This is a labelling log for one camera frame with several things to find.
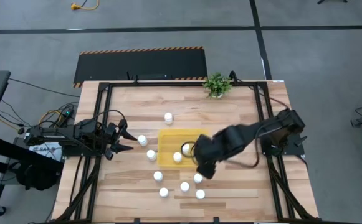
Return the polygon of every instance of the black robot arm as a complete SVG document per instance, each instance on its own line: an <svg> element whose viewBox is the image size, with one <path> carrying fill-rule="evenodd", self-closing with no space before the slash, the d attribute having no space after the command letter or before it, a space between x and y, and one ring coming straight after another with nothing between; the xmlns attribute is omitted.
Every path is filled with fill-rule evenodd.
<svg viewBox="0 0 362 224"><path fill-rule="evenodd" d="M24 143L35 146L45 142L58 142L64 156L104 155L111 160L113 152L117 154L133 149L119 143L121 136L136 141L136 138L126 131L127 127L125 119L121 119L118 125L109 123L108 126L103 126L94 119L85 119L65 128L42 128L37 125L27 130Z"/></svg>
<svg viewBox="0 0 362 224"><path fill-rule="evenodd" d="M300 134L305 127L295 110L285 109L277 116L251 125L232 125L219 131L212 138L200 135L194 144L193 156L197 172L208 179L215 173L216 162L242 152L253 140L269 135L272 145L285 147L290 134Z"/></svg>

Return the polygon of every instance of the white plastic cup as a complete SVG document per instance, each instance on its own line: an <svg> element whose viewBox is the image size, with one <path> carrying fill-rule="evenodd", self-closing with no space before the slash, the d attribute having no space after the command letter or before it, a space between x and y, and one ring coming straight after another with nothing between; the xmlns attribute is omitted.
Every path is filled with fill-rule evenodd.
<svg viewBox="0 0 362 224"><path fill-rule="evenodd" d="M153 178L157 181L157 182L161 182L163 180L163 174L160 171L156 171L153 174Z"/></svg>
<svg viewBox="0 0 362 224"><path fill-rule="evenodd" d="M168 196L168 189L163 187L160 189L160 191L158 192L160 194L161 197L167 197Z"/></svg>
<svg viewBox="0 0 362 224"><path fill-rule="evenodd" d="M148 156L148 159L150 161L155 161L157 156L156 156L156 152L153 150L148 150L148 152L146 153L146 155Z"/></svg>
<svg viewBox="0 0 362 224"><path fill-rule="evenodd" d="M190 150L191 146L189 144L185 144L182 146L182 152L184 155L188 155L189 154L189 150Z"/></svg>
<svg viewBox="0 0 362 224"><path fill-rule="evenodd" d="M200 184L203 181L203 176L200 174L195 174L193 180L195 183Z"/></svg>
<svg viewBox="0 0 362 224"><path fill-rule="evenodd" d="M196 191L196 198L197 199L203 199L206 196L206 193L203 190L197 190Z"/></svg>
<svg viewBox="0 0 362 224"><path fill-rule="evenodd" d="M186 183L186 182L182 182L182 184L181 184L181 190L182 190L183 192L187 192L187 191L189 190L189 184Z"/></svg>
<svg viewBox="0 0 362 224"><path fill-rule="evenodd" d="M144 135L138 136L138 142L141 144L141 146L147 146L148 140Z"/></svg>
<svg viewBox="0 0 362 224"><path fill-rule="evenodd" d="M177 163L182 161L182 154L180 152L174 153L174 161Z"/></svg>
<svg viewBox="0 0 362 224"><path fill-rule="evenodd" d="M166 124L172 124L173 123L173 115L171 113L164 114L164 122Z"/></svg>

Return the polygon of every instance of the potted plant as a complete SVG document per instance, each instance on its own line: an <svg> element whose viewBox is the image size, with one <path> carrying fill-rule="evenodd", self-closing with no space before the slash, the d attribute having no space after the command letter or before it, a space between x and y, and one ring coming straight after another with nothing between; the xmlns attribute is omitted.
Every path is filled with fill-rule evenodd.
<svg viewBox="0 0 362 224"><path fill-rule="evenodd" d="M217 72L206 79L203 83L203 87L210 90L208 96L211 98L220 98L224 93L231 89L232 85L230 82L230 78L223 77L219 72Z"/></svg>

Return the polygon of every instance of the concrete floor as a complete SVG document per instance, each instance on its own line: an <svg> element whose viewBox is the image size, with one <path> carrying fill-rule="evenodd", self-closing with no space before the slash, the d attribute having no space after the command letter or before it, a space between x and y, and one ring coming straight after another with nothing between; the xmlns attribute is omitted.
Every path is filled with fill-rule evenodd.
<svg viewBox="0 0 362 224"><path fill-rule="evenodd" d="M102 0L96 11L71 11L74 0L0 0L0 29L71 29L159 26L251 26L248 1ZM362 0L259 0L262 26L362 25ZM286 81L293 107L307 125L309 174L320 216L362 223L362 128L350 127L362 106L362 30L265 31L273 79ZM0 70L57 91L72 88L77 55L84 50L203 45L209 73L235 70L264 79L254 31L121 34L0 35ZM11 82L4 99L37 123L47 110L78 99ZM1 110L9 112L6 105ZM0 138L16 133L0 123ZM39 192L8 186L0 223L44 222L56 187Z"/></svg>

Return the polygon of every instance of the wooden tabletop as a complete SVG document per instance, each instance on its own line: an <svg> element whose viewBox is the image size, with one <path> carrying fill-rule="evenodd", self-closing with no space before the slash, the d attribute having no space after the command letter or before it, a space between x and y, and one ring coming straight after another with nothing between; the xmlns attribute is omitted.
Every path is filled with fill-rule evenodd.
<svg viewBox="0 0 362 224"><path fill-rule="evenodd" d="M268 81L268 86L272 98L290 105L284 82ZM76 122L92 117L97 89L98 82L83 84ZM282 105L271 103L274 114L283 109ZM233 87L218 100L207 98L207 92L199 86L115 87L110 109L120 110L128 121L128 132L134 136L144 134L149 144L141 147L137 142L122 139L122 144L133 146L134 150L114 155L111 161L102 159L93 222L132 222L134 218L141 218L142 222L212 222L213 217L219 217L222 222L277 220L267 163L262 155L255 169L222 162L217 165L215 176L200 184L193 182L195 170L160 168L146 157L148 149L157 150L160 129L204 128L215 134L230 124L257 122L254 92L248 87ZM164 123L166 112L174 115L171 126ZM108 116L108 122L116 123L119 119L114 112ZM249 144L233 159L252 164L255 161L254 144ZM290 190L309 213L317 216L305 164L295 156L284 156L283 159ZM69 204L78 160L78 157L71 157L65 162L53 218L63 213ZM164 174L162 182L153 179L157 170ZM75 192L78 192L81 173L82 167ZM180 190L182 182L190 184L189 192ZM162 187L169 190L167 198L159 196ZM206 198L196 199L197 189L203 189ZM280 189L279 192L283 214L287 217L284 196ZM88 197L87 192L81 217L86 216Z"/></svg>

